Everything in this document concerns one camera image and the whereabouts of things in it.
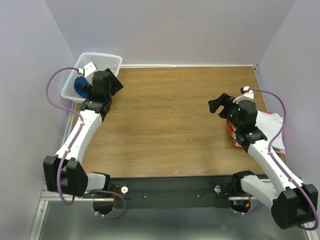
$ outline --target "metal floor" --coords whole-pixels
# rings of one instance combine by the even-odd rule
[[[263,207],[248,216],[226,208],[130,209],[117,219],[95,216],[91,201],[50,201],[41,240],[307,240],[298,227],[280,229]]]

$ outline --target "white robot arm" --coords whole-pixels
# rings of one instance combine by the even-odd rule
[[[233,174],[232,186],[238,193],[249,193],[271,210],[274,221],[286,229],[317,219],[318,190],[313,184],[306,185],[290,171],[270,146],[264,133],[256,127],[258,111],[252,101],[254,92],[247,86],[240,97],[223,93],[210,100],[209,108],[232,123],[237,142],[246,153],[262,167],[271,183],[265,183],[251,171]]]

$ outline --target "blue object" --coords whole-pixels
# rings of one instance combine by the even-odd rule
[[[83,87],[88,84],[89,82],[84,76],[79,76],[74,80],[74,90],[76,91],[77,94],[79,94],[81,97],[85,99],[88,97],[88,93],[86,93],[83,90]]]

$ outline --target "screw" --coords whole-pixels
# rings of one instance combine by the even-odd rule
[[[217,194],[219,194],[219,193],[221,192],[221,187],[220,187],[219,185],[216,185],[216,186],[214,187],[214,191],[215,191]]]

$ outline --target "black metal base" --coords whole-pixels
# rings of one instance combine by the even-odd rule
[[[111,178],[111,189],[124,197],[128,209],[229,208],[229,197],[245,196],[233,190],[231,180],[232,175]],[[126,194],[121,193],[124,186],[128,188]],[[83,197],[113,198],[113,195],[94,193]],[[116,198],[114,208],[123,208],[121,199]]]

